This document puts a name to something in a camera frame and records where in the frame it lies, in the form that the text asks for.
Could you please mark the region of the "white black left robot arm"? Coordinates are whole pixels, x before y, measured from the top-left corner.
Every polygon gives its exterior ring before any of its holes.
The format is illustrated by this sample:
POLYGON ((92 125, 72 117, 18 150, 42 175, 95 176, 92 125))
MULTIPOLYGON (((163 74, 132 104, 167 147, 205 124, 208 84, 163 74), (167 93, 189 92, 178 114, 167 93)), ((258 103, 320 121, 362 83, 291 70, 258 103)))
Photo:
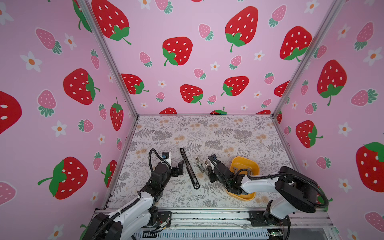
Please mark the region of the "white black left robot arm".
POLYGON ((99 213, 90 222, 84 240, 129 240, 140 228, 154 226, 158 207, 155 204, 172 177, 184 174, 184 161, 172 166, 171 153, 161 155, 149 151, 150 178, 137 196, 129 203, 109 214, 99 213))

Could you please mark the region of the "yellow plastic tray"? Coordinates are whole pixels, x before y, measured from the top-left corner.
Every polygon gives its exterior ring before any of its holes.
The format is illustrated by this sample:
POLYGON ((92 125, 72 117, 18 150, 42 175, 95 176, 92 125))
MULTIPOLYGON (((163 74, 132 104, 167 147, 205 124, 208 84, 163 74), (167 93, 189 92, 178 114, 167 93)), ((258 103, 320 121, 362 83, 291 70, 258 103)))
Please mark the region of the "yellow plastic tray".
MULTIPOLYGON (((240 169, 248 169, 251 171, 251 176, 257 176, 260 174, 260 168, 259 165, 249 159, 246 159, 244 157, 235 157, 232 160, 230 171, 233 174, 236 174, 240 169)), ((229 191, 226 191, 227 194, 235 199, 241 200, 241 201, 251 201, 255 198, 255 193, 252 194, 242 194, 242 195, 235 195, 233 193, 230 193, 229 191)))

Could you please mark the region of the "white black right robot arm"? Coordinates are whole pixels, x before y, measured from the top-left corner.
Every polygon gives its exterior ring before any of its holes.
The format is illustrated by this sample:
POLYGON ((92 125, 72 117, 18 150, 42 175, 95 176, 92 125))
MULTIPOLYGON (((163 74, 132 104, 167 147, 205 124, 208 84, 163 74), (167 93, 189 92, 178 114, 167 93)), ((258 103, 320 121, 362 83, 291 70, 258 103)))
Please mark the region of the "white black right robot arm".
POLYGON ((277 174, 252 176, 248 169, 233 173, 222 163, 212 163, 212 181, 219 181, 234 195, 249 195, 257 192, 278 193, 280 197, 268 204, 266 218, 282 220, 300 211, 315 213, 317 208, 327 208, 329 200, 312 179, 289 167, 281 167, 277 174))

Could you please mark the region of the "black long stapler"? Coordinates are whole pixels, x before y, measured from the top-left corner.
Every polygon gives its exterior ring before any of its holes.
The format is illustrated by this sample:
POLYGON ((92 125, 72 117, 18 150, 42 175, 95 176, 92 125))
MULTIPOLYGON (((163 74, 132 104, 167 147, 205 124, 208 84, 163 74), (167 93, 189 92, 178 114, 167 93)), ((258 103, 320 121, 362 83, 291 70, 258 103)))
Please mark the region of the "black long stapler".
POLYGON ((180 152, 181 152, 181 155, 182 155, 183 160, 185 162, 186 169, 187 169, 187 172, 189 174, 192 185, 193 185, 195 190, 198 190, 200 188, 200 184, 199 184, 198 179, 197 179, 197 177, 193 171, 193 168, 192 168, 192 166, 191 166, 191 164, 187 158, 187 155, 186 155, 184 148, 180 148, 180 152))

